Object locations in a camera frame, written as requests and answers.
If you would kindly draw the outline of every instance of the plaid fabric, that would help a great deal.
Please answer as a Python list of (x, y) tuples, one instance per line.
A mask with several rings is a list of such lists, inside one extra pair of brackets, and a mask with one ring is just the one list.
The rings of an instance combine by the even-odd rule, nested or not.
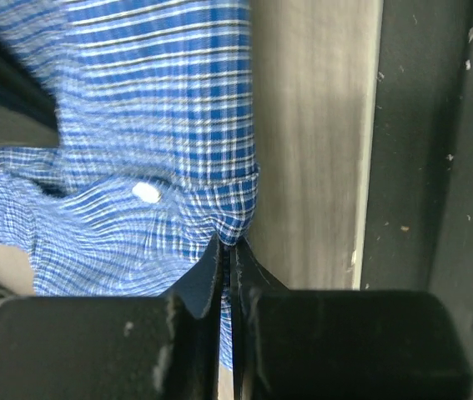
[[(0, 40), (57, 99), (57, 149), (0, 147), (0, 243), (42, 295), (156, 295), (253, 216), (245, 0), (0, 0)], [(133, 194), (137, 183), (162, 193)], [(222, 361), (230, 361), (224, 303)]]

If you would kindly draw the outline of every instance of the wooden board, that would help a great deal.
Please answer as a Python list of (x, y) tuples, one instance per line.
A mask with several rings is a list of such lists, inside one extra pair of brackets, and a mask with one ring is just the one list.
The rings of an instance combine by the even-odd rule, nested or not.
[(357, 288), (382, 2), (251, 5), (262, 167), (253, 250), (293, 288)]

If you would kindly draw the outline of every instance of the folded shirt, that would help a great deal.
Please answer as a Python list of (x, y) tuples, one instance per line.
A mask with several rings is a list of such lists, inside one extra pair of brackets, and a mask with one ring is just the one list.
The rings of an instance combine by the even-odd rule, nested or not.
[[(36, 293), (153, 296), (254, 213), (244, 0), (0, 0), (0, 41), (57, 102), (60, 146), (0, 147), (0, 243)], [(231, 367), (224, 296), (221, 359)]]

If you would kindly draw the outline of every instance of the folded cloth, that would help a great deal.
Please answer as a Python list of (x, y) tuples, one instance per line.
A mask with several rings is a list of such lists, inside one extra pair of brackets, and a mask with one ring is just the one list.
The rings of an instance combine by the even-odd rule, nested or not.
[(157, 295), (214, 232), (245, 233), (247, 1), (0, 0), (0, 41), (58, 105), (59, 148), (0, 147), (0, 243), (29, 254), (36, 293)]

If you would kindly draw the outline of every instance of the checkered cloth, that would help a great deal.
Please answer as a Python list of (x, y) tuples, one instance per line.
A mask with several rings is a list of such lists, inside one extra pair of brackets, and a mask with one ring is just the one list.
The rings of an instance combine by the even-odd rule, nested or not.
[(30, 255), (37, 293), (157, 295), (214, 232), (244, 234), (258, 178), (247, 1), (0, 0), (0, 41), (58, 104), (59, 148), (0, 147), (0, 243)]

